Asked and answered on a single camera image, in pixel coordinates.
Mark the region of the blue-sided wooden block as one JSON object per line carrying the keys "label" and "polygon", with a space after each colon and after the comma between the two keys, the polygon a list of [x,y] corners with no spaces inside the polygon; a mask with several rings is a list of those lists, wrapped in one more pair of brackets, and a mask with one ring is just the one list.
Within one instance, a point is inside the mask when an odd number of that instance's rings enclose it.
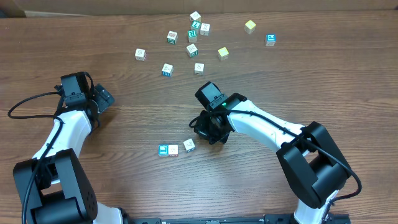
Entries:
{"label": "blue-sided wooden block", "polygon": [[186,141],[183,142],[183,145],[185,147],[186,152],[191,152],[195,150],[195,143],[193,142],[193,139],[187,139]]}

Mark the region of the red picture wooden block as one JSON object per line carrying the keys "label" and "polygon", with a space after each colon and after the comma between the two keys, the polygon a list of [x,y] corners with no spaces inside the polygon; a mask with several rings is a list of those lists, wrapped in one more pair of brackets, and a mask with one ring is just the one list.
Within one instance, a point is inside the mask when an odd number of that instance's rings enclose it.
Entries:
{"label": "red picture wooden block", "polygon": [[170,157],[178,156],[178,145],[168,145],[168,155]]}

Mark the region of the red-edged wooden block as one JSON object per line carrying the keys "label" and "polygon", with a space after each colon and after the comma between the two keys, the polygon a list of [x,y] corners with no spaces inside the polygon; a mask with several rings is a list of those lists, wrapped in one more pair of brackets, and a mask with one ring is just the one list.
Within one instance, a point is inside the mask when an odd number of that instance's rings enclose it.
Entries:
{"label": "red-edged wooden block", "polygon": [[159,156],[168,156],[169,155],[169,146],[168,145],[160,145],[158,150]]}

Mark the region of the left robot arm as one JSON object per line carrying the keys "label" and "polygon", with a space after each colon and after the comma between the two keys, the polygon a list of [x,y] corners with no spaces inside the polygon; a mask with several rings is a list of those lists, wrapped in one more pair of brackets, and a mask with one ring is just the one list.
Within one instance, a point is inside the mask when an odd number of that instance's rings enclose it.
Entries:
{"label": "left robot arm", "polygon": [[98,115],[114,103],[100,84],[62,84],[53,129],[33,158],[14,166],[22,223],[130,223],[121,208],[99,203],[78,156]]}

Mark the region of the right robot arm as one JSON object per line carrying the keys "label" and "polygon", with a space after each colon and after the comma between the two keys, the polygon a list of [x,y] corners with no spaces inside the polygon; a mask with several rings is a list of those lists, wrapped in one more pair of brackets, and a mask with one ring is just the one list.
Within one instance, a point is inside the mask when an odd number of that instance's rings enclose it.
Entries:
{"label": "right robot arm", "polygon": [[189,125],[210,144],[225,143],[234,131],[275,152],[298,205],[292,214],[264,215],[259,223],[350,223],[348,215],[332,214],[330,208],[357,175],[324,126],[284,121],[238,93],[199,90],[195,96],[205,109]]}

